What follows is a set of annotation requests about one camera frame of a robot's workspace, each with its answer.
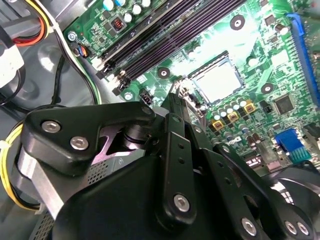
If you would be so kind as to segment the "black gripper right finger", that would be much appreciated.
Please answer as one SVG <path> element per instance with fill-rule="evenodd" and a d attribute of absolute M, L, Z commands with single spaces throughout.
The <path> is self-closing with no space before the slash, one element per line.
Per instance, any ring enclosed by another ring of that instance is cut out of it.
<path fill-rule="evenodd" d="M 192 151 L 217 188 L 231 240 L 314 240 L 312 221 L 288 203 L 229 146 L 212 146 L 196 125 L 190 127 Z"/>

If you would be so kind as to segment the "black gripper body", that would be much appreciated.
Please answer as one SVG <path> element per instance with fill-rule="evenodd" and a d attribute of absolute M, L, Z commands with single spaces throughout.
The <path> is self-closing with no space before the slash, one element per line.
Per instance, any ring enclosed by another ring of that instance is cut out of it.
<path fill-rule="evenodd" d="M 164 163 L 159 157 L 136 160 L 74 194 L 61 208 L 53 240 L 238 240 L 221 199 L 203 176 L 193 172 L 197 215 L 187 226 L 158 220 Z"/>

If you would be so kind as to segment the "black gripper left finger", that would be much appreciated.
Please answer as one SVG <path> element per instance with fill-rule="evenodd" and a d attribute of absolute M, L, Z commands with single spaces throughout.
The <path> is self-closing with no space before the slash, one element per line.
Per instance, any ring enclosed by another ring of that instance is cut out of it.
<path fill-rule="evenodd" d="M 21 133 L 24 175 L 56 220 L 76 193 L 144 157 L 163 161 L 163 226 L 188 226 L 197 217 L 193 160 L 185 100 L 170 93 L 164 113 L 141 102 L 38 110 L 28 115 Z"/>

